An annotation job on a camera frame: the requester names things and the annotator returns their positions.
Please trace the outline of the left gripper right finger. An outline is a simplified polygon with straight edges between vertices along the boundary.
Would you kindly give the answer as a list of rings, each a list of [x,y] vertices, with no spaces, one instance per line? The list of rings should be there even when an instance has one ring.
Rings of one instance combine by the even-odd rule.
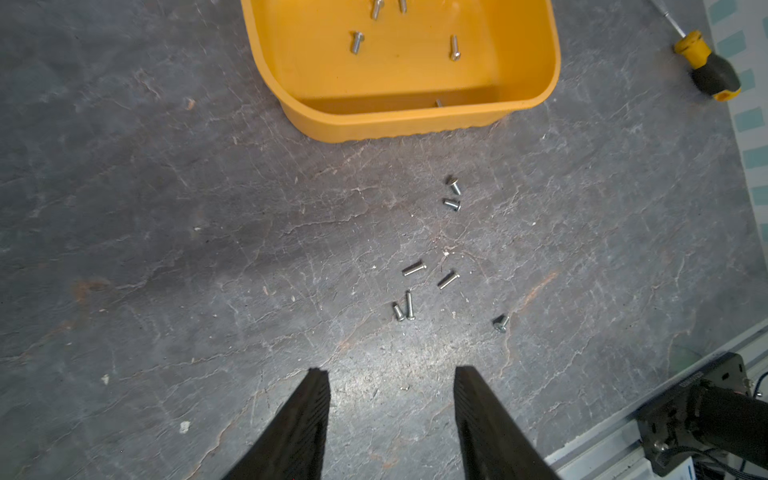
[[[478,370],[458,366],[454,406],[467,479],[556,479]]]

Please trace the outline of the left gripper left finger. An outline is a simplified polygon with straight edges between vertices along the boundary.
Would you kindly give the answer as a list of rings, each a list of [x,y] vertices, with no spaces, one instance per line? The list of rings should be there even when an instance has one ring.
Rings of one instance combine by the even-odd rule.
[[[331,391],[329,375],[311,368],[227,479],[319,479]]]

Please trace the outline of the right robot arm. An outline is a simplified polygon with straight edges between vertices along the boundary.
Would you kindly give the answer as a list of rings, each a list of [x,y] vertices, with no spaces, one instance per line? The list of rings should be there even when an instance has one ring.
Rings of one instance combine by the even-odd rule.
[[[701,443],[767,469],[767,403],[704,384],[692,389],[689,419]]]

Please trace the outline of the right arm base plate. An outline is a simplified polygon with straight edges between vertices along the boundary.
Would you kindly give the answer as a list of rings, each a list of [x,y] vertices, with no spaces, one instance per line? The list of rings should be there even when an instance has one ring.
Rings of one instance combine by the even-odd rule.
[[[691,430],[690,393],[704,384],[754,398],[742,357],[726,352],[645,403],[637,413],[637,423],[645,456],[656,475],[665,477],[694,454],[719,449],[699,442]]]

